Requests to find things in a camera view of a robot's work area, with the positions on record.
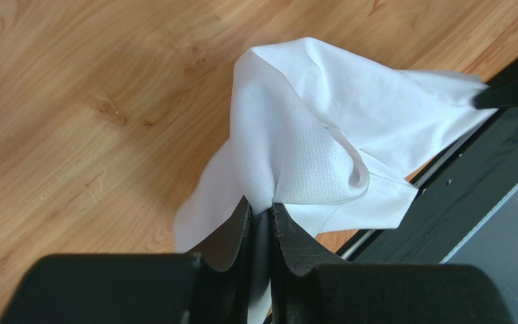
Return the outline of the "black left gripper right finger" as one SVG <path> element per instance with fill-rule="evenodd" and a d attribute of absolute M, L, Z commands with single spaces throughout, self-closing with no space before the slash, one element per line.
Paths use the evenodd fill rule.
<path fill-rule="evenodd" d="M 270 208 L 270 286 L 273 323 L 323 323 L 324 296 L 317 266 L 347 261 L 321 245 L 290 216 Z"/>

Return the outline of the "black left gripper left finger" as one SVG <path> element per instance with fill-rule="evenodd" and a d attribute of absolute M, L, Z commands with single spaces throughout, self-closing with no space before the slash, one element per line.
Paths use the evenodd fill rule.
<path fill-rule="evenodd" d="M 252 210 L 241 198 L 231 216 L 187 251 L 198 257 L 190 323 L 246 323 L 252 263 Z"/>

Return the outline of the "white t shirt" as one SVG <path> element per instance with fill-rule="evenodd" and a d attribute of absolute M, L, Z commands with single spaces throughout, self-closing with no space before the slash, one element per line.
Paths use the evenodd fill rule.
<path fill-rule="evenodd" d="M 406 177 L 484 123 L 488 90 L 453 71 L 394 70 L 315 38 L 248 49 L 236 62 L 229 138 L 175 216 L 187 252 L 246 198 L 252 263 L 246 323 L 272 311 L 270 208 L 284 205 L 313 238 L 391 229 L 417 189 Z M 320 265 L 323 323 L 473 323 L 509 314 L 471 266 Z"/>

